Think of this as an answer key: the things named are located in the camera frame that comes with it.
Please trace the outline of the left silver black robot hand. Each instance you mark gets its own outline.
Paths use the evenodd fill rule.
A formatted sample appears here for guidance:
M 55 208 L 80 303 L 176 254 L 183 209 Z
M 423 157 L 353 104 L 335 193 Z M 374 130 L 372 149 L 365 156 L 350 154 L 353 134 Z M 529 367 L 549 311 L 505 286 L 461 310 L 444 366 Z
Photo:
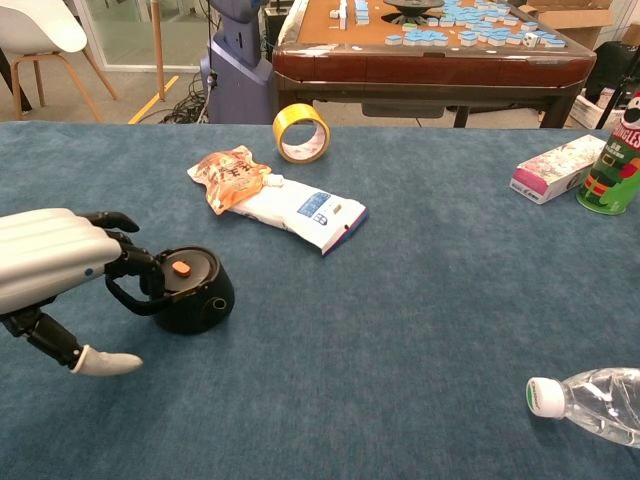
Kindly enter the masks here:
M 114 211 L 76 213 L 43 208 L 1 218 L 1 323 L 74 374 L 115 376 L 143 365 L 129 353 L 80 345 L 42 307 L 72 288 L 101 276 L 164 278 L 159 261 L 128 237 L 139 226 Z

